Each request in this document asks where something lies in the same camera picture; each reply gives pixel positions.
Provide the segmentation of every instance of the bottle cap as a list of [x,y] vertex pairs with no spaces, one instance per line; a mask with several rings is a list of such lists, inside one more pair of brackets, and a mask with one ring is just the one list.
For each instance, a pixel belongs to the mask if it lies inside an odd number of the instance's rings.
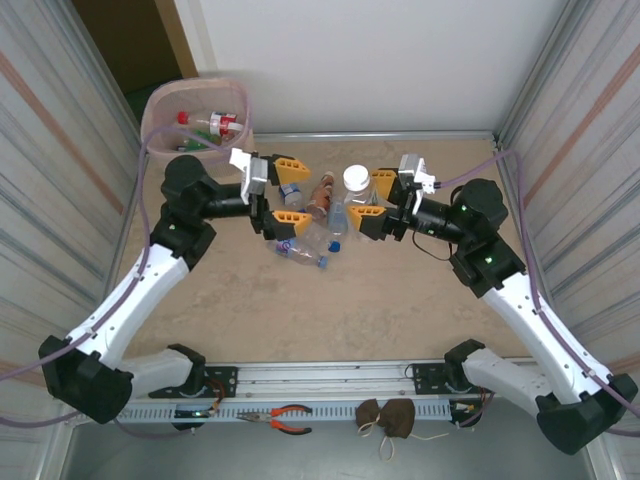
[[369,186],[369,170],[362,165],[351,165],[342,174],[344,186],[352,192],[359,192]]

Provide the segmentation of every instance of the beige floor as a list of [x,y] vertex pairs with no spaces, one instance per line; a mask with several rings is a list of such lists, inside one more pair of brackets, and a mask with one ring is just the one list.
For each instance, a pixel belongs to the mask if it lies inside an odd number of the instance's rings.
[[[406,152],[425,157],[438,179],[464,173],[491,156],[488,141],[267,143],[261,154],[282,153],[313,171],[313,188],[322,173],[341,175],[352,163],[371,169],[397,166]],[[499,180],[490,169],[485,178]],[[163,201],[162,169],[149,168],[145,199],[152,222]],[[279,205],[269,187],[273,206]],[[448,201],[449,191],[435,198]],[[506,324],[463,287],[446,262],[403,242],[347,242],[326,271],[302,267],[267,251],[248,219],[215,220],[218,235],[194,271],[161,302],[137,333],[127,356],[148,354],[180,342],[208,361],[340,361],[438,358],[459,342],[476,338],[503,356],[527,355]],[[134,219],[123,269],[142,246]],[[519,243],[513,221],[504,238]],[[447,246],[421,237],[432,252]]]

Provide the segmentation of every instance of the red-handled pliers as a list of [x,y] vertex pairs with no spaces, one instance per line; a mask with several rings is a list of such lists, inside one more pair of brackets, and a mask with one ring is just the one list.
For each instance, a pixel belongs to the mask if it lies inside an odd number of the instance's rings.
[[259,422],[259,423],[267,423],[271,425],[271,428],[277,428],[281,432],[286,433],[287,435],[306,435],[307,433],[311,433],[311,428],[296,428],[289,427],[283,423],[280,423],[274,417],[278,417],[287,412],[304,412],[304,413],[313,413],[309,407],[304,405],[285,405],[282,408],[274,408],[269,413],[264,412],[244,412],[238,414],[237,418],[241,420],[246,420],[248,422]]

